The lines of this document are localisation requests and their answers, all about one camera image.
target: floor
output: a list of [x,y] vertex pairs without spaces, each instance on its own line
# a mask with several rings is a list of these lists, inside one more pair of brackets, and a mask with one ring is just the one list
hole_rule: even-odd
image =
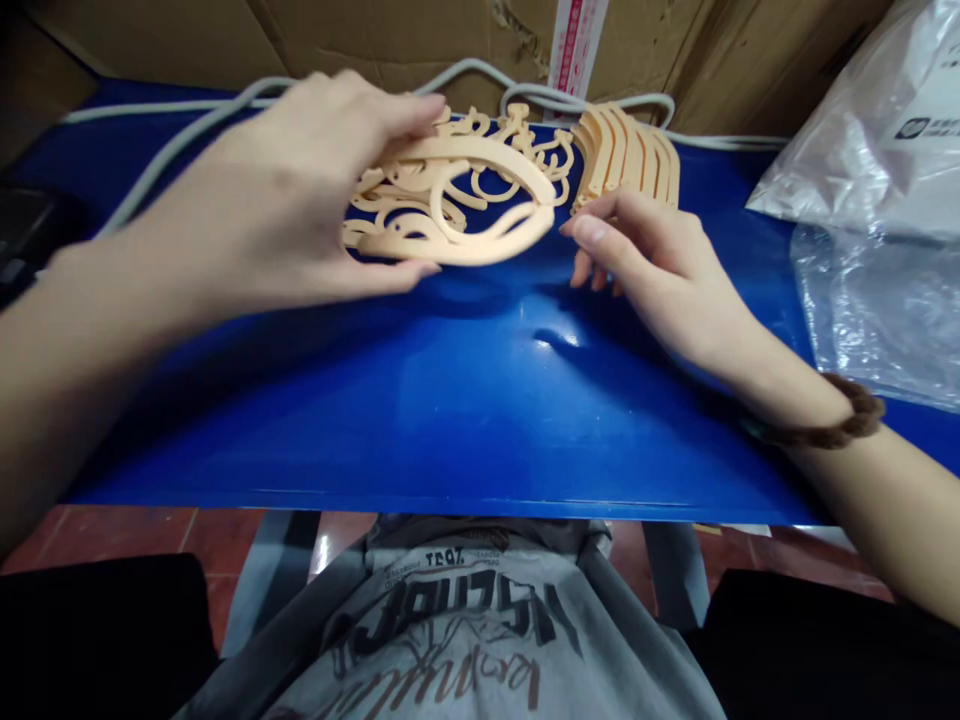
[[[0,574],[136,555],[190,552],[207,576],[210,621],[219,649],[230,602],[253,543],[262,510],[58,506],[0,566]],[[373,522],[372,513],[321,516],[311,575],[323,569]],[[615,521],[610,560],[654,615],[656,598],[640,523]],[[773,537],[729,528],[698,527],[710,590],[727,568],[773,570],[892,601],[859,556],[790,528]]]

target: clear plastic bag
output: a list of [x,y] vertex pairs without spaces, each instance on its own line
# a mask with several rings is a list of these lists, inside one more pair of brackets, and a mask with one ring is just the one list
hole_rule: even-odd
[[780,153],[747,208],[960,236],[960,0],[900,0]]
[[960,412],[960,245],[799,225],[790,255],[817,367]]

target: hand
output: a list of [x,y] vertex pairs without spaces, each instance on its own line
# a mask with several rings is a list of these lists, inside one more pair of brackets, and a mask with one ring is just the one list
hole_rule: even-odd
[[560,232],[581,248],[573,287],[592,270],[601,290],[609,270],[660,343],[700,369],[737,384],[769,356],[769,332],[740,299],[696,215],[619,188]]
[[593,289],[602,290],[613,273],[665,348],[728,385],[763,420],[826,427],[850,415],[849,401],[753,316],[696,215],[620,188],[584,205],[560,232],[580,246],[573,287],[593,272]]
[[225,132],[112,245],[114,272],[168,282],[191,312],[245,313],[408,292],[440,271],[360,263],[341,223],[388,143],[427,135],[442,96],[389,95],[359,75],[312,75]]

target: brown bracelet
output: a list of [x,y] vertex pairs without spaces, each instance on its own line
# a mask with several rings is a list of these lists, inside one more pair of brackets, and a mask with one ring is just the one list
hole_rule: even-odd
[[853,415],[839,425],[826,428],[785,430],[771,427],[756,418],[744,418],[744,428],[755,438],[781,447],[812,447],[822,450],[845,448],[856,438],[869,437],[880,429],[880,418],[887,412],[883,400],[859,383],[845,380],[835,373],[821,373],[831,385],[849,400]]

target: table leg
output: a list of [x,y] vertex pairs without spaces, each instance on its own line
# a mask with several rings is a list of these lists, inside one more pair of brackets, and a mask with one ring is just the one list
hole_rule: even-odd
[[236,655],[303,590],[320,513],[271,510],[263,516],[230,605],[220,656]]
[[657,619],[684,632],[703,625],[710,604],[700,543],[689,523],[644,522]]

